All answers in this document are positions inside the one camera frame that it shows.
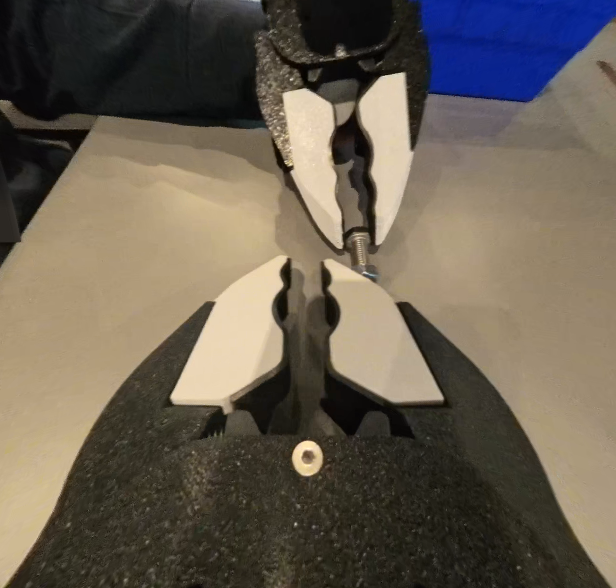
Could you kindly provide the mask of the dark cloth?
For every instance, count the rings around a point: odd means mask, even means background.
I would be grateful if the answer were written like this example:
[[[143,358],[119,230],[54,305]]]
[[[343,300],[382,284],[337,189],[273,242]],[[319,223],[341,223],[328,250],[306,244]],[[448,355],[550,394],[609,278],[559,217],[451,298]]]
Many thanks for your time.
[[[92,129],[22,128],[33,118],[1,112],[1,263],[50,194]]]

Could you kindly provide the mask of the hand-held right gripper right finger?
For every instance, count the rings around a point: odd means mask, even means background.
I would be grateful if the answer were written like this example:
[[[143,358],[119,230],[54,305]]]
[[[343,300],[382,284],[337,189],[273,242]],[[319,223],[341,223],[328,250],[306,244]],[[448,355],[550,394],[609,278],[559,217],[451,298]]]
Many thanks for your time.
[[[394,406],[441,406],[444,395],[394,298],[334,259],[321,262],[331,374]]]

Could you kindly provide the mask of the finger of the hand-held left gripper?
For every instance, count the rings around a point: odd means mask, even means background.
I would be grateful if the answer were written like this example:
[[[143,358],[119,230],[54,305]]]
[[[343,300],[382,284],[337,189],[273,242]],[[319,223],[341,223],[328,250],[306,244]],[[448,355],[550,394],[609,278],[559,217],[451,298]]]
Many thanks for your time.
[[[413,149],[406,73],[379,76],[357,103],[357,119],[370,152],[368,177],[373,187],[374,245],[391,230],[410,175]]]
[[[333,139],[350,119],[355,100],[331,103],[307,88],[283,94],[291,152],[291,176],[316,228],[336,250],[343,250],[343,213],[336,198],[338,177]]]

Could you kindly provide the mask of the person's left forearm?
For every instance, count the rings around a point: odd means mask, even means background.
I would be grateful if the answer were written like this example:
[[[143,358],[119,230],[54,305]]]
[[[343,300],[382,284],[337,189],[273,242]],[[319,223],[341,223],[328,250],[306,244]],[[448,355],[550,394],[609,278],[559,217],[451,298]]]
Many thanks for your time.
[[[1,0],[1,99],[67,114],[259,120],[245,0]]]

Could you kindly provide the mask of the silver bolt with blue mark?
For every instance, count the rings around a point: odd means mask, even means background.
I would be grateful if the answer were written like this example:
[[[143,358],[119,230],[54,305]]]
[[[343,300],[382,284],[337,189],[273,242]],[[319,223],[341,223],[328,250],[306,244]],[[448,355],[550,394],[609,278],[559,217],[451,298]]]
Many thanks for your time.
[[[358,275],[374,282],[378,283],[380,279],[380,273],[375,265],[370,263],[368,244],[363,240],[352,241],[351,244],[346,245],[347,251],[350,255],[351,268]]]

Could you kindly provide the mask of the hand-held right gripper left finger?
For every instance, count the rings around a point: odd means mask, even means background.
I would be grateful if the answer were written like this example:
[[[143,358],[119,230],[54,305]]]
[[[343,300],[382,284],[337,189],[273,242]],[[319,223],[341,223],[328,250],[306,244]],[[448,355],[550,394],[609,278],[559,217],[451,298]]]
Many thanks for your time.
[[[249,392],[281,372],[291,259],[275,256],[214,300],[170,395],[177,407],[234,412]]]

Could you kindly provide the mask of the blue box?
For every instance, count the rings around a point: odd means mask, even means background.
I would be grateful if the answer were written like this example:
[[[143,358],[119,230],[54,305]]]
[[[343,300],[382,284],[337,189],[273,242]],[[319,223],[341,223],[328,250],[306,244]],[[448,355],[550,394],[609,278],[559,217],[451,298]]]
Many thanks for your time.
[[[432,94],[527,102],[615,18],[615,0],[418,0]]]

